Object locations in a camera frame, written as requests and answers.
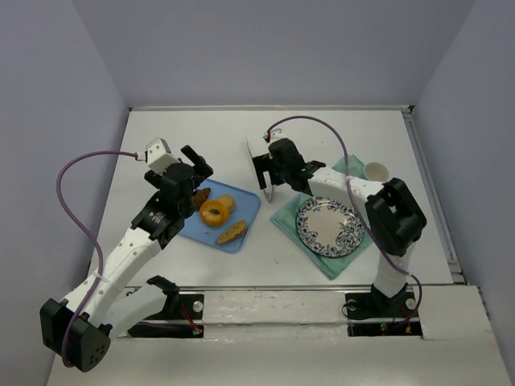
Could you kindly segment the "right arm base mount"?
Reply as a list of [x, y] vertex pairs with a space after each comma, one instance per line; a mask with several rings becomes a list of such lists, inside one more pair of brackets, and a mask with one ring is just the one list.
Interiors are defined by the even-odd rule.
[[405, 285], [392, 298], [374, 286], [367, 292], [346, 293], [341, 314], [348, 321], [348, 335], [357, 337], [422, 337], [418, 301]]

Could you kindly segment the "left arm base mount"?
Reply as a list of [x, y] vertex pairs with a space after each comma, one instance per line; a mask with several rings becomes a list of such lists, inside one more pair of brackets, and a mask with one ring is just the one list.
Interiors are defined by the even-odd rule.
[[131, 338], [201, 339], [204, 337], [204, 295], [181, 293], [179, 287], [161, 276], [146, 282], [166, 296], [163, 308], [126, 333]]

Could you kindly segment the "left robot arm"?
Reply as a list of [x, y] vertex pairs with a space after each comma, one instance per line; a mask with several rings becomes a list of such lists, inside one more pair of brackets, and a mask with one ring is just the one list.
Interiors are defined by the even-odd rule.
[[192, 197], [213, 173], [204, 158], [190, 146], [175, 158], [159, 138], [143, 153], [133, 153], [147, 164], [144, 179], [156, 190], [131, 221], [114, 250], [99, 252], [99, 264], [81, 284], [62, 300], [48, 299], [39, 316], [43, 344], [59, 355], [67, 368], [81, 372], [94, 369], [105, 357], [112, 339], [179, 301], [179, 288], [154, 276], [135, 294], [120, 295], [133, 277], [160, 254], [183, 229], [194, 212]]

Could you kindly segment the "orange glazed donut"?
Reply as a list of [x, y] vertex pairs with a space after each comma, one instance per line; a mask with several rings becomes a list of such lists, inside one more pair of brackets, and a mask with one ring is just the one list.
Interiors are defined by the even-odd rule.
[[229, 218], [227, 207], [217, 199], [207, 200], [200, 208], [200, 219], [209, 227], [218, 228]]

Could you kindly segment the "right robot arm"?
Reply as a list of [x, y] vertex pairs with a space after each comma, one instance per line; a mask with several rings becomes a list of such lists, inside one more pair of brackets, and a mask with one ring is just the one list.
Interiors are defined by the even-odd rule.
[[252, 163], [261, 189], [267, 188], [268, 174], [275, 186], [285, 183], [294, 191], [350, 206], [380, 251], [371, 292], [385, 301], [406, 291], [410, 255], [427, 219], [403, 180], [374, 182], [347, 176], [323, 162], [307, 162], [288, 138], [273, 141]]

